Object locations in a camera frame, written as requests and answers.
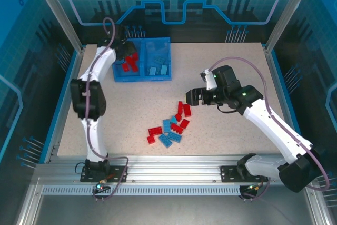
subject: blue tray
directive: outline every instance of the blue tray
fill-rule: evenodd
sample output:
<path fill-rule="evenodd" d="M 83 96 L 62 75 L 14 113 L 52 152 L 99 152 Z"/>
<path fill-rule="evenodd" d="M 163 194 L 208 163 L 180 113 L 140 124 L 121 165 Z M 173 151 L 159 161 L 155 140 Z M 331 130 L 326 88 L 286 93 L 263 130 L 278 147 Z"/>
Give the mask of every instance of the blue tray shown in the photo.
<path fill-rule="evenodd" d="M 112 65 L 115 82 L 172 80 L 170 38 L 137 38 L 129 40 L 135 44 L 138 52 L 138 61 L 136 61 L 138 72 L 132 72 L 131 68 L 130 71 L 124 72 L 121 65 L 123 62 L 115 62 Z"/>

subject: blue lego brick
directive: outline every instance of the blue lego brick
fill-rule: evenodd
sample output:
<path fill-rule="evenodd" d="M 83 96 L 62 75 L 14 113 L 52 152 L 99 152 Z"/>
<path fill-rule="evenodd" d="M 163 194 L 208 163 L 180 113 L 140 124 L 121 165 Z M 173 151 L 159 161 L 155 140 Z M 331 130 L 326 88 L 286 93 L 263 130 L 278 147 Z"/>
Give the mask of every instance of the blue lego brick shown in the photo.
<path fill-rule="evenodd" d="M 136 61 L 138 71 L 124 72 L 121 65 L 123 62 L 117 61 L 112 65 L 115 82 L 172 80 L 170 38 L 130 38 L 128 40 L 134 43 L 138 52 L 139 60 Z M 162 65 L 167 66 L 165 75 L 161 74 Z"/>
<path fill-rule="evenodd" d="M 175 124 L 178 123 L 177 119 L 174 116 L 171 117 L 170 121 Z"/>
<path fill-rule="evenodd" d="M 159 136 L 159 140 L 164 144 L 165 147 L 169 148 L 172 145 L 172 142 L 167 138 L 165 134 Z"/>
<path fill-rule="evenodd" d="M 164 133 L 169 133 L 171 131 L 170 120 L 163 120 L 164 123 Z"/>
<path fill-rule="evenodd" d="M 169 138 L 172 141 L 180 142 L 181 141 L 181 135 L 175 134 L 175 133 L 168 133 L 167 138 Z"/>
<path fill-rule="evenodd" d="M 162 69 L 160 70 L 161 75 L 166 75 L 167 73 L 167 65 L 162 65 Z"/>
<path fill-rule="evenodd" d="M 154 76 L 156 74 L 156 70 L 157 68 L 155 67 L 150 67 L 150 73 L 149 73 L 149 76 Z"/>

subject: glass panel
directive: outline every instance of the glass panel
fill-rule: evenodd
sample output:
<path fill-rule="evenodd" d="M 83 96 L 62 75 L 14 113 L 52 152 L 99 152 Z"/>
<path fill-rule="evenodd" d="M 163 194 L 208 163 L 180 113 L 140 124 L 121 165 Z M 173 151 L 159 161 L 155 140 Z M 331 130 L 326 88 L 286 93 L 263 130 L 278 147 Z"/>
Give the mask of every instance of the glass panel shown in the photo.
<path fill-rule="evenodd" d="M 326 148 L 336 212 L 337 0 L 302 0 L 275 47 L 302 135 Z"/>
<path fill-rule="evenodd" d="M 74 49 L 45 0 L 0 4 L 0 223 L 15 224 Z"/>
<path fill-rule="evenodd" d="M 60 0 L 83 43 L 103 35 L 110 16 L 131 37 L 171 42 L 266 42 L 288 0 Z"/>

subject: beige tabletop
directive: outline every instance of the beige tabletop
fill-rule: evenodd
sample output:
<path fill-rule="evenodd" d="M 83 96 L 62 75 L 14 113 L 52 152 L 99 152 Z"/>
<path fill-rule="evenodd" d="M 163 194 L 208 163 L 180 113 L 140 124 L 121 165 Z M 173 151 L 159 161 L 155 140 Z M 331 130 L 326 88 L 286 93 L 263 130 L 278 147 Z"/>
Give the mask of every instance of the beige tabletop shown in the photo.
<path fill-rule="evenodd" d="M 88 68 L 96 45 L 88 45 L 79 76 Z M 190 124 L 182 134 L 181 143 L 166 148 L 155 137 L 149 145 L 148 129 L 163 125 L 177 112 L 178 101 L 185 101 L 190 89 L 205 87 L 200 73 L 217 60 L 239 56 L 253 62 L 263 73 L 269 92 L 270 105 L 282 118 L 280 103 L 260 43 L 184 43 L 171 44 L 172 80 L 164 82 L 115 83 L 108 71 L 102 83 L 107 101 L 103 116 L 103 137 L 109 155 L 233 155 L 279 153 L 274 144 L 238 113 L 222 114 L 216 106 L 191 107 Z M 259 76 L 247 64 L 229 60 L 242 86 L 251 84 L 263 93 Z M 86 141 L 83 127 L 70 106 L 58 156 L 85 156 Z"/>

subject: lego brick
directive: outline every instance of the lego brick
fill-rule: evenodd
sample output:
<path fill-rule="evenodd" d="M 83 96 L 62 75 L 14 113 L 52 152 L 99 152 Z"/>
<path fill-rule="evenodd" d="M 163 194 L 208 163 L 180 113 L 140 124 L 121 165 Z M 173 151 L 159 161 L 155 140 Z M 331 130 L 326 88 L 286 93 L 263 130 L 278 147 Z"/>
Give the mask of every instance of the lego brick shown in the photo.
<path fill-rule="evenodd" d="M 161 75 L 166 75 L 167 73 L 167 65 L 162 65 L 162 69 L 160 70 Z"/>
<path fill-rule="evenodd" d="M 164 133 L 169 133 L 171 131 L 170 120 L 163 120 L 164 123 Z"/>
<path fill-rule="evenodd" d="M 137 67 L 137 65 L 132 65 L 132 66 L 131 66 L 131 70 L 132 70 L 132 72 L 138 72 L 138 67 Z"/>
<path fill-rule="evenodd" d="M 175 124 L 178 123 L 177 119 L 174 116 L 171 117 L 170 121 Z"/>
<path fill-rule="evenodd" d="M 176 118 L 176 120 L 178 122 L 181 121 L 181 115 L 180 114 L 176 114 L 174 117 Z"/>
<path fill-rule="evenodd" d="M 178 126 L 178 125 L 175 124 L 175 123 L 171 123 L 171 129 L 172 129 L 174 132 L 178 133 L 178 134 L 182 134 L 183 131 L 184 131 L 183 128 L 181 128 L 180 126 Z"/>
<path fill-rule="evenodd" d="M 183 129 L 186 129 L 188 124 L 189 124 L 189 121 L 187 119 L 183 119 L 183 121 L 180 123 L 180 127 L 182 127 Z"/>
<path fill-rule="evenodd" d="M 159 126 L 158 128 L 152 128 L 148 130 L 149 136 L 159 135 L 162 133 L 163 133 L 163 129 L 161 126 Z"/>
<path fill-rule="evenodd" d="M 149 144 L 152 144 L 152 143 L 155 143 L 155 142 L 156 142 L 156 141 L 154 140 L 154 137 L 153 137 L 153 136 L 149 136 L 149 137 L 147 138 L 147 141 L 148 141 Z"/>
<path fill-rule="evenodd" d="M 128 56 L 127 58 L 125 58 L 126 62 L 130 65 L 130 66 L 133 66 L 135 65 L 135 61 L 130 57 Z"/>
<path fill-rule="evenodd" d="M 164 64 L 165 62 L 165 58 L 162 58 L 162 57 L 159 57 L 159 56 L 156 56 L 153 58 L 153 62 L 155 63 L 159 63 L 159 64 Z"/>
<path fill-rule="evenodd" d="M 191 108 L 190 108 L 190 105 L 189 105 L 189 104 L 184 104 L 183 107 L 184 107 L 184 114 L 185 114 L 185 117 L 190 117 L 190 116 L 191 116 Z"/>
<path fill-rule="evenodd" d="M 181 141 L 181 135 L 175 134 L 175 133 L 168 133 L 167 138 L 169 138 L 170 140 L 174 141 L 174 142 L 179 142 Z"/>
<path fill-rule="evenodd" d="M 128 64 L 127 64 L 127 63 L 123 63 L 123 64 L 122 64 L 122 68 L 123 68 L 124 72 L 130 71 L 130 68 L 128 67 Z"/>
<path fill-rule="evenodd" d="M 137 53 L 137 52 L 134 53 L 134 54 L 131 56 L 131 58 L 132 58 L 133 60 L 137 61 L 137 60 L 138 60 L 138 53 Z"/>
<path fill-rule="evenodd" d="M 157 68 L 155 67 L 150 67 L 150 73 L 149 73 L 149 76 L 154 76 L 156 74 L 156 70 Z"/>
<path fill-rule="evenodd" d="M 183 102 L 182 101 L 179 101 L 178 102 L 178 114 L 180 115 L 183 115 L 183 110 L 184 110 L 184 107 L 183 107 Z"/>
<path fill-rule="evenodd" d="M 167 138 L 165 134 L 159 136 L 159 140 L 164 144 L 165 147 L 169 148 L 172 145 L 172 142 Z"/>

